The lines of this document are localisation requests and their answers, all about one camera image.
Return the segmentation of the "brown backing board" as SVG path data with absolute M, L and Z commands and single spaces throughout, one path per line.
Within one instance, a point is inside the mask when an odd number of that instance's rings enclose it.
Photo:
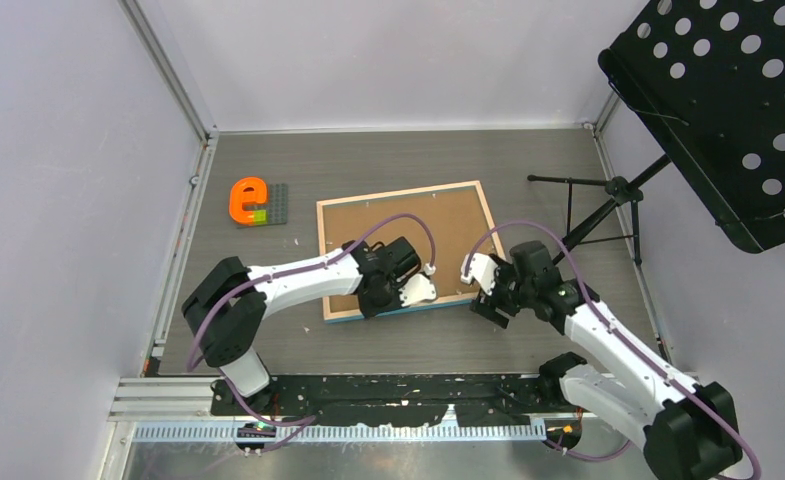
M 460 282 L 464 257 L 476 241 L 495 226 L 479 181 L 318 201 L 319 252 L 329 253 L 347 241 L 358 239 L 382 220 L 401 213 L 419 217 L 433 235 L 437 254 L 436 272 L 432 280 L 437 287 L 437 299 L 392 313 L 468 304 L 478 290 L 474 285 Z M 398 219 L 384 225 L 371 234 L 366 242 L 369 246 L 378 241 L 388 244 L 400 236 L 405 237 L 414 247 L 422 265 L 430 260 L 431 247 L 427 234 L 411 219 Z M 355 296 L 324 298 L 323 317 L 329 323 L 363 318 Z

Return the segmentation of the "light wooden picture frame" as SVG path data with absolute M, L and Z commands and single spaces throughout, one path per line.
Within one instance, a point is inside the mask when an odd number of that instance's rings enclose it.
M 458 306 L 478 288 L 461 279 L 502 255 L 477 180 L 322 200 L 316 207 L 328 323 Z

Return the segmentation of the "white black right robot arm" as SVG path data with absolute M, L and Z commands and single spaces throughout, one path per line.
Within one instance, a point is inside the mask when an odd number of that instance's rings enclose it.
M 641 450 L 658 479 L 712 479 L 744 457 L 731 394 L 698 383 L 644 345 L 585 283 L 566 280 L 539 241 L 510 260 L 471 253 L 461 280 L 479 288 L 474 312 L 500 327 L 531 310 L 606 368 L 568 352 L 539 368 L 539 397 L 552 410 L 580 407 Z

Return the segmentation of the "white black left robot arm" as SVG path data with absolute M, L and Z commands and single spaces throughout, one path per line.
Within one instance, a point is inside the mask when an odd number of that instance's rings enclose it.
M 193 349 L 236 388 L 248 412 L 266 412 L 275 398 L 270 374 L 253 348 L 261 323 L 274 314 L 331 296 L 353 296 L 365 318 L 431 302 L 436 268 L 412 244 L 349 241 L 328 254 L 274 266 L 219 261 L 181 306 Z

